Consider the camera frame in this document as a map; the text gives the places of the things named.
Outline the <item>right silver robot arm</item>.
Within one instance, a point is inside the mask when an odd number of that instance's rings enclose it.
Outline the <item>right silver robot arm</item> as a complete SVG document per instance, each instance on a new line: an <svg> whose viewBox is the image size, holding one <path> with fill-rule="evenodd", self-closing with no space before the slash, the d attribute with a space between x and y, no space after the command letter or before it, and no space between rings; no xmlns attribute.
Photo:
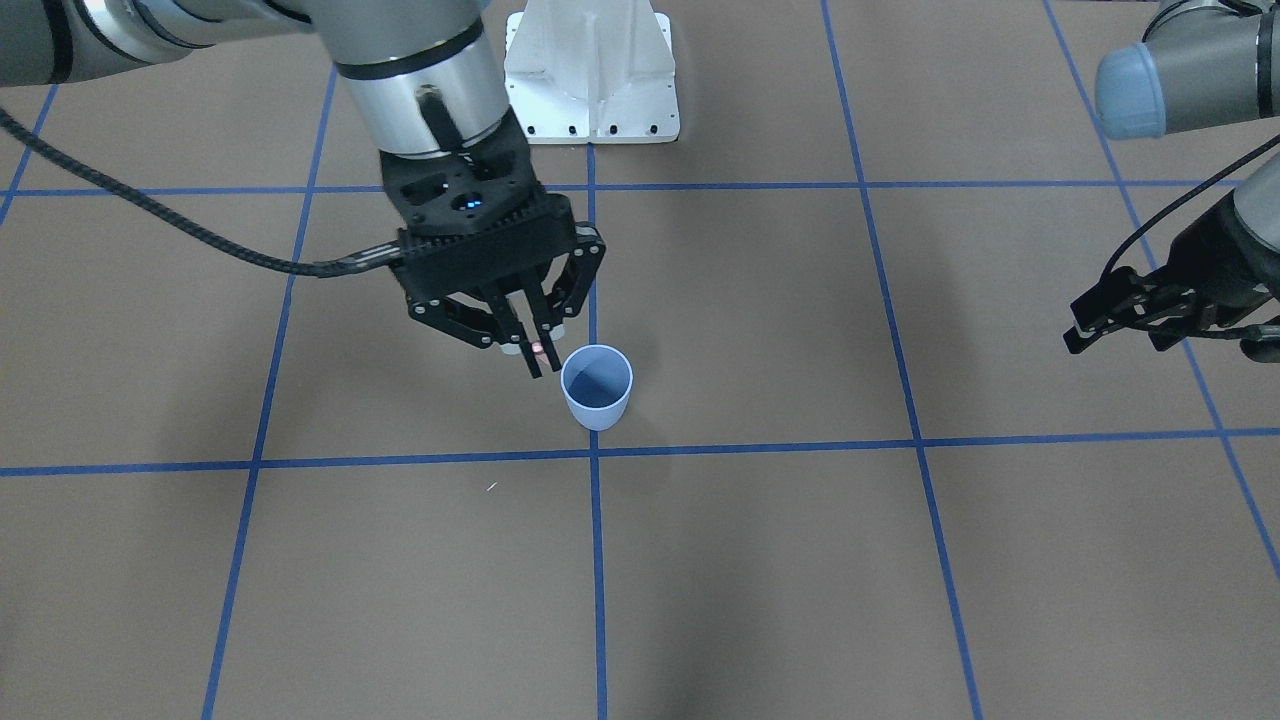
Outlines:
<svg viewBox="0 0 1280 720"><path fill-rule="evenodd" d="M3 133L70 176L216 251L316 279L388 269L411 319L475 348L561 372L605 246L548 190L492 49L480 1L5 1L3 87L84 83L212 49L278 44L323 60L349 95L399 218L392 241L301 261L237 243L56 149L9 111Z"/></svg>

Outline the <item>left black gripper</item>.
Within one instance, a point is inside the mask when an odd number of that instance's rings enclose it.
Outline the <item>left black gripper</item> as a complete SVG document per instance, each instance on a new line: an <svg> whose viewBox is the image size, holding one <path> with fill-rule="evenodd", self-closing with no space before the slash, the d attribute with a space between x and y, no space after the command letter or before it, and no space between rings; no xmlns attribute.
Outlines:
<svg viewBox="0 0 1280 720"><path fill-rule="evenodd" d="M1165 265L1132 283L1096 284L1070 304L1070 355L1119 331L1239 341L1243 322L1276 299L1277 250L1242 215L1234 190L1172 241Z"/></svg>

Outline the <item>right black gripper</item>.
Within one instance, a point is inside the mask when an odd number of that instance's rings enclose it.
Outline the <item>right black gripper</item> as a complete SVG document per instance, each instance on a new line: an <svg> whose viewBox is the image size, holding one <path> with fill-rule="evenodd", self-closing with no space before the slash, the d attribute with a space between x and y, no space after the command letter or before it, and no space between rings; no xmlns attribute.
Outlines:
<svg viewBox="0 0 1280 720"><path fill-rule="evenodd" d="M520 222L462 236L406 231L408 314L477 348L509 346L538 379L544 369L561 370L553 334L586 307L604 256L602 233L586 222ZM532 342L545 346L549 365Z"/></svg>

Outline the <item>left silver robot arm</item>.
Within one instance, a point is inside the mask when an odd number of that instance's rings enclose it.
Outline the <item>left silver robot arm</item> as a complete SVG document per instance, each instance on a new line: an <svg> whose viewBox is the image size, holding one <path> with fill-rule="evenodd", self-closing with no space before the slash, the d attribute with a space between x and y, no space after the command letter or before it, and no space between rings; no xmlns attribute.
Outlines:
<svg viewBox="0 0 1280 720"><path fill-rule="evenodd" d="M1275 118L1277 31L1275 1L1162 1L1138 44L1098 64L1094 105L1105 136L1162 138ZM1172 209L1252 161L1260 168L1174 238L1164 265L1140 274L1121 264ZM1158 351L1216 340L1238 343L1254 363L1277 361L1277 322L1249 323L1277 300L1277 141L1270 138L1157 211L1071 302L1068 351L1138 331Z"/></svg>

